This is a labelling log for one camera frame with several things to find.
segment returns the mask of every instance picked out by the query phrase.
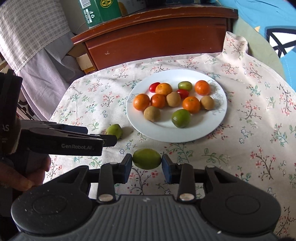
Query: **finger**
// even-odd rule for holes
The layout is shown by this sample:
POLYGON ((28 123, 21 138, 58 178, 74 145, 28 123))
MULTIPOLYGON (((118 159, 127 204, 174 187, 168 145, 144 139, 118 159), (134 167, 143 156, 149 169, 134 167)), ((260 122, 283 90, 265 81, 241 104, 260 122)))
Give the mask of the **finger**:
POLYGON ((29 174, 27 178, 32 181, 35 186, 40 186, 43 184, 44 178, 45 178, 45 171, 42 169, 38 169, 34 171, 33 173, 29 174))
POLYGON ((50 164, 51 164, 51 162, 52 162, 52 160, 51 160, 50 156, 47 156, 47 157, 46 157, 46 160, 45 160, 44 163, 43 163, 42 169, 43 169, 44 171, 48 172, 49 169, 50 169, 50 164))
POLYGON ((0 162, 0 181, 19 191, 27 191, 34 185, 32 181, 2 162, 0 162))

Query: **green fruit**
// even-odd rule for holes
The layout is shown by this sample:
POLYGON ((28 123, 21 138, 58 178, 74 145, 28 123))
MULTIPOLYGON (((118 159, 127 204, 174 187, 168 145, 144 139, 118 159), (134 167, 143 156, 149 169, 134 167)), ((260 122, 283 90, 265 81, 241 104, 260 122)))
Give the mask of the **green fruit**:
POLYGON ((153 149, 139 149, 133 154, 133 163, 143 170, 151 170, 161 164, 161 156, 153 149))
POLYGON ((173 113, 172 122, 178 128, 186 127, 191 119, 191 115, 188 110, 180 109, 173 113))
POLYGON ((114 124, 107 128, 105 135, 115 135, 117 137, 117 140, 122 136, 122 129, 120 125, 114 124))
POLYGON ((191 91, 192 90, 192 83, 189 81, 182 81, 178 83, 178 89, 191 91))

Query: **blue fabric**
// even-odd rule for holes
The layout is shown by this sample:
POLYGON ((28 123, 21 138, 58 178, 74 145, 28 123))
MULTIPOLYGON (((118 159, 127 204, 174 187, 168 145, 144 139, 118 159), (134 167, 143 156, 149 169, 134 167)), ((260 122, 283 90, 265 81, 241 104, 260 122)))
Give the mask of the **blue fabric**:
POLYGON ((253 28, 260 26, 259 33, 279 55, 286 81, 296 90, 296 9, 285 0, 210 0, 210 2, 238 9, 239 16, 250 26, 253 28))
POLYGON ((6 0, 0 0, 0 6, 5 2, 6 0))

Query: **red cherry tomato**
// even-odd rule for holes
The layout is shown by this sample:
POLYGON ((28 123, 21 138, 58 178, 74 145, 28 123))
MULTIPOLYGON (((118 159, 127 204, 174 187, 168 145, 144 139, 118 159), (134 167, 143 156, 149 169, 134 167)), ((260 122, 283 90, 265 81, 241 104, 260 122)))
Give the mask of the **red cherry tomato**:
POLYGON ((156 82, 156 83, 153 83, 152 85, 150 85, 149 91, 151 93, 155 93, 156 86, 158 86, 159 84, 160 84, 159 82, 156 82))
POLYGON ((187 90, 178 89, 177 93, 181 96, 181 99, 185 99, 189 96, 189 92, 187 90))

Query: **checkered cloth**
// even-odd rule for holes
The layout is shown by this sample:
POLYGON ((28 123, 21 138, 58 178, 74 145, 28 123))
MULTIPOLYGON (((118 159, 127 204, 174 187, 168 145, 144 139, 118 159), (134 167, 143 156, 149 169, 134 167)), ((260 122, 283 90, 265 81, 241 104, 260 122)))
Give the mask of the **checkered cloth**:
POLYGON ((43 121, 50 119, 70 84, 85 75, 76 59, 66 55, 73 36, 69 32, 54 40, 18 72, 28 104, 43 121))
POLYGON ((0 13, 0 52, 16 74, 37 52, 70 31, 59 0, 7 0, 0 13))
POLYGON ((5 2, 6 0, 0 0, 0 6, 5 2))

